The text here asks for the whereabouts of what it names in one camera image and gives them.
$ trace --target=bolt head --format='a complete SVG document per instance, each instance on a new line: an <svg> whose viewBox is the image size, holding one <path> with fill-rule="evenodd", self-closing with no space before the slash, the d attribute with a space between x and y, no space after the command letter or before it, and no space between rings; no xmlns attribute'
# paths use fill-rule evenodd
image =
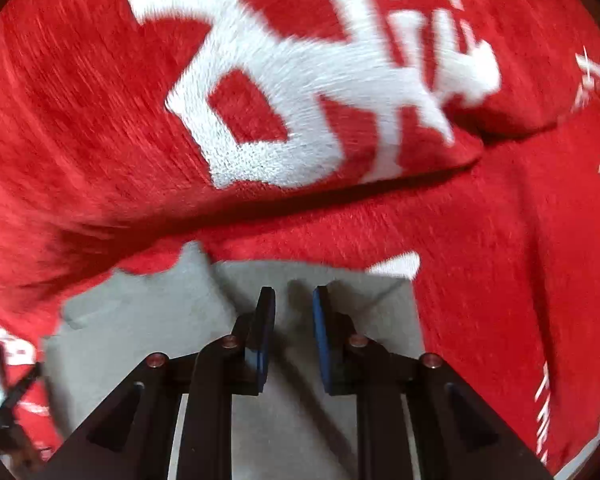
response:
<svg viewBox="0 0 600 480"><path fill-rule="evenodd" d="M431 369L440 368L445 363L442 357L440 357L438 354L433 354L431 352L422 354L420 356L420 362L424 364L427 368Z"/></svg>
<svg viewBox="0 0 600 480"><path fill-rule="evenodd" d="M161 352L156 352L146 358L146 365L149 368L160 368L165 362L167 362L167 356Z"/></svg>
<svg viewBox="0 0 600 480"><path fill-rule="evenodd" d="M238 344L239 341L235 335L226 335L222 338L222 348L236 348Z"/></svg>
<svg viewBox="0 0 600 480"><path fill-rule="evenodd" d="M369 339L362 334L353 334L349 337L349 345L353 348L364 348L368 343Z"/></svg>

